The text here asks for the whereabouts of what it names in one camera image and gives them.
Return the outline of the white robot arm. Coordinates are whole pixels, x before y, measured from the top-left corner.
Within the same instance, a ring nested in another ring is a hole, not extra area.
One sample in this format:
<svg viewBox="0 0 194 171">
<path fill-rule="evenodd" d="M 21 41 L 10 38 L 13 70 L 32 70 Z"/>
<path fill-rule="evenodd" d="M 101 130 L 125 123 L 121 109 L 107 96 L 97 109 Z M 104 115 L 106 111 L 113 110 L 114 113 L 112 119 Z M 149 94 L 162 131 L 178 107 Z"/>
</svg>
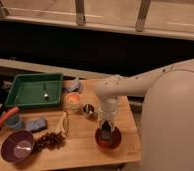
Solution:
<svg viewBox="0 0 194 171">
<path fill-rule="evenodd" d="M 194 59 L 96 84 L 99 122 L 112 122 L 121 96 L 144 99 L 140 171 L 194 171 Z"/>
</svg>

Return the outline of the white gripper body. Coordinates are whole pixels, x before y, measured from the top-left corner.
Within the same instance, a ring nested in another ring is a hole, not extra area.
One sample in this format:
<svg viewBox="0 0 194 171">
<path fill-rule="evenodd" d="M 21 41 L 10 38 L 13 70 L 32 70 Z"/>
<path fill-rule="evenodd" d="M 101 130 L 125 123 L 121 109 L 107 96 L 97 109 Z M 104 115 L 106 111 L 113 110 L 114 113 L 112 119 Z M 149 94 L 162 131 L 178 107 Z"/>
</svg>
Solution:
<svg viewBox="0 0 194 171">
<path fill-rule="evenodd" d="M 107 112 L 103 110 L 98 111 L 98 122 L 99 122 L 99 128 L 102 128 L 102 125 L 105 122 L 108 122 L 111 130 L 115 129 L 115 118 L 117 116 L 117 112 Z"/>
</svg>

